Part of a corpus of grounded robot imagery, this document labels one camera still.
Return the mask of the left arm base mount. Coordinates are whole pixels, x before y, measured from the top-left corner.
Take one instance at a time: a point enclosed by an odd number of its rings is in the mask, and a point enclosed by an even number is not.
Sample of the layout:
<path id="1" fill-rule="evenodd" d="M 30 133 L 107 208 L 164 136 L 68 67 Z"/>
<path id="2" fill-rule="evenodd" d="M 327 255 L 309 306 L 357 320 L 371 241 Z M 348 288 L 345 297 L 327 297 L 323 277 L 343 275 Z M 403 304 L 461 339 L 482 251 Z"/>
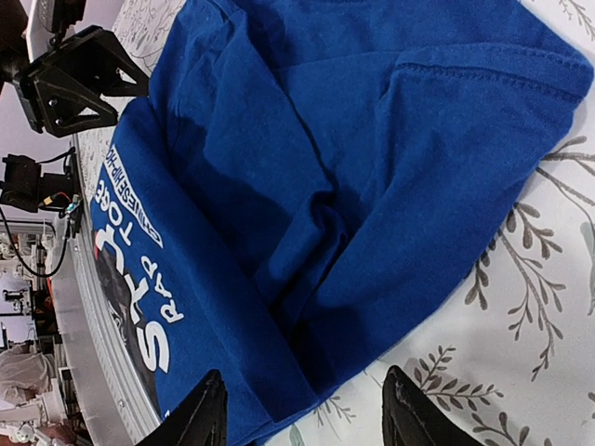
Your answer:
<path id="1" fill-rule="evenodd" d="M 80 229 L 83 192 L 75 147 L 50 160 L 37 162 L 25 155 L 2 158 L 5 176 L 1 181 L 1 204 L 21 211 L 57 213 Z"/>

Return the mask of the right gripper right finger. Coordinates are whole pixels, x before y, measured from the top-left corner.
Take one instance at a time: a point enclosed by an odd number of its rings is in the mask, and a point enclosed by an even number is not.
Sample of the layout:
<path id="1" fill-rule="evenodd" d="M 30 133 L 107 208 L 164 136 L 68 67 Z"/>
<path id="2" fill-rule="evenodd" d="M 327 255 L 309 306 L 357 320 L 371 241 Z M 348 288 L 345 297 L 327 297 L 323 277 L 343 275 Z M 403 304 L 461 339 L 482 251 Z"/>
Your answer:
<path id="1" fill-rule="evenodd" d="M 477 446 L 397 365 L 382 386 L 382 439 L 387 446 Z"/>

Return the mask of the blue t-shirt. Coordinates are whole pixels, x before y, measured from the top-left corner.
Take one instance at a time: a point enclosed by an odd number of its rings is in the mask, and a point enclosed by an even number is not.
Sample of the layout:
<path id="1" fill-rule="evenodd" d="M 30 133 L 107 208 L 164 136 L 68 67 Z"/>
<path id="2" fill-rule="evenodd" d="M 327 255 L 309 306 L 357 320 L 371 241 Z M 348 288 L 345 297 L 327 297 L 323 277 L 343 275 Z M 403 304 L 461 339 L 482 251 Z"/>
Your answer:
<path id="1" fill-rule="evenodd" d="M 218 370 L 261 444 L 431 315 L 594 72 L 515 1 L 188 1 L 90 201 L 160 421 Z"/>

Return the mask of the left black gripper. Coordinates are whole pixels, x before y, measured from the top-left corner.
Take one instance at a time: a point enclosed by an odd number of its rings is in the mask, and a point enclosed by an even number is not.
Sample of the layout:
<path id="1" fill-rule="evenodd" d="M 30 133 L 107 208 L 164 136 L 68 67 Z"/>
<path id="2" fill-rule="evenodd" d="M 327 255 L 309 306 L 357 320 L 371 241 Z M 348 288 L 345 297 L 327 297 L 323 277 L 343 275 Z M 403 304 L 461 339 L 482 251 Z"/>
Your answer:
<path id="1" fill-rule="evenodd" d="M 30 62 L 24 53 L 1 51 L 1 85 L 15 87 L 33 131 L 57 138 L 114 126 L 118 112 L 106 97 L 147 97 L 149 76 L 118 41 L 98 42 L 93 25 Z"/>

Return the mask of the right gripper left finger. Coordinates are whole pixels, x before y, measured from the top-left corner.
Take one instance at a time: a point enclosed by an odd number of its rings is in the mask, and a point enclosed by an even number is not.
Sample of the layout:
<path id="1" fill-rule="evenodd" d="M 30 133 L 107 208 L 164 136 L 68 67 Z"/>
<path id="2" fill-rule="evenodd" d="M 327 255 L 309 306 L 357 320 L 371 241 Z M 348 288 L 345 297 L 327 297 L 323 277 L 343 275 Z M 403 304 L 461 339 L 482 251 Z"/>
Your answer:
<path id="1" fill-rule="evenodd" d="M 210 370 L 182 403 L 138 446 L 224 446 L 228 392 L 219 370 Z"/>

